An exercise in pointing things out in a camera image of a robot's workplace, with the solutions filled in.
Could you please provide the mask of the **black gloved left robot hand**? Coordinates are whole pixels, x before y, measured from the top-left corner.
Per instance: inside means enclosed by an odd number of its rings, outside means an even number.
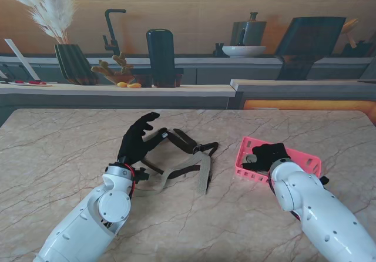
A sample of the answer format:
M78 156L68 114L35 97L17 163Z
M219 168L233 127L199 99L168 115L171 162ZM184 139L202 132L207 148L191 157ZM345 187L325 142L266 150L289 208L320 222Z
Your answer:
M148 152L152 151L167 137L167 129L164 127L159 129L151 138L143 140L146 131L153 130L153 126L149 122L156 120L159 116L159 113L150 112L131 125L123 136L117 156L118 163L133 165L141 161Z

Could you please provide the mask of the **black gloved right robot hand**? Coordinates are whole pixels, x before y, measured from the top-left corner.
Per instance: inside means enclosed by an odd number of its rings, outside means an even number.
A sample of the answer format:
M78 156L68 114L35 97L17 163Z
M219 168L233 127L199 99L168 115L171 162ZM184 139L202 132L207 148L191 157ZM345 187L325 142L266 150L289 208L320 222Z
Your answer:
M256 161L243 163L242 167L255 172L268 172L274 162L280 159L290 159L282 143L256 146L253 147L252 152L256 156Z

